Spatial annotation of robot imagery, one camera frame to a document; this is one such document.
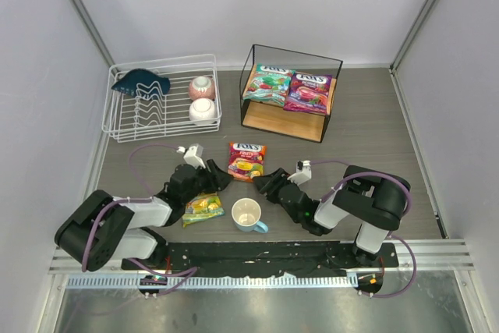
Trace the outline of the green spring tea candy bag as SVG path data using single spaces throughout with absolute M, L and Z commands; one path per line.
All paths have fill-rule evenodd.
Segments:
M 225 210 L 217 193 L 202 194 L 186 204 L 182 227 L 224 215 Z

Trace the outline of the orange fruits candy bag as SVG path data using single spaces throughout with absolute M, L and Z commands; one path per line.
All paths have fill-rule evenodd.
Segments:
M 229 144 L 228 174 L 243 182 L 252 182 L 264 174 L 267 147 L 252 143 Z

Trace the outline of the light blue mug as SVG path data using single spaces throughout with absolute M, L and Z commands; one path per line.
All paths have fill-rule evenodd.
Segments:
M 262 210 L 253 199 L 241 198 L 232 205 L 232 220 L 236 227 L 243 232 L 259 232 L 266 234 L 269 228 L 260 219 Z

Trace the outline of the teal mint candy bag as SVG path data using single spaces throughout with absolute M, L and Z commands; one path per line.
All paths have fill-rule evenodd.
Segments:
M 242 99 L 283 107 L 294 73 L 292 69 L 256 64 Z

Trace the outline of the purple berries candy bag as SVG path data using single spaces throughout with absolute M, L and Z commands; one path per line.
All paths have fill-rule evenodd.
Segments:
M 336 79 L 332 75 L 295 72 L 292 76 L 283 109 L 330 115 Z

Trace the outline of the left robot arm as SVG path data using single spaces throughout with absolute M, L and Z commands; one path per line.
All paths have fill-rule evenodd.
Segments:
M 125 269 L 159 268 L 166 264 L 168 245 L 152 228 L 175 224 L 191 200 L 219 193 L 232 180 L 210 159 L 203 167 L 178 165 L 152 197 L 120 198 L 95 190 L 58 228 L 55 244 L 83 272 L 98 271 L 110 260 L 120 260 Z

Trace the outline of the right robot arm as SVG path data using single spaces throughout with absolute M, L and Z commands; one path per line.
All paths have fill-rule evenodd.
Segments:
M 354 243 L 326 253 L 335 267 L 372 267 L 381 258 L 384 240 L 398 230 L 412 206 L 410 184 L 403 178 L 344 163 L 343 178 L 319 200 L 300 186 L 311 180 L 315 161 L 299 161 L 296 172 L 280 168 L 253 179 L 258 192 L 280 205 L 288 216 L 315 236 L 326 235 L 348 216 L 361 221 Z

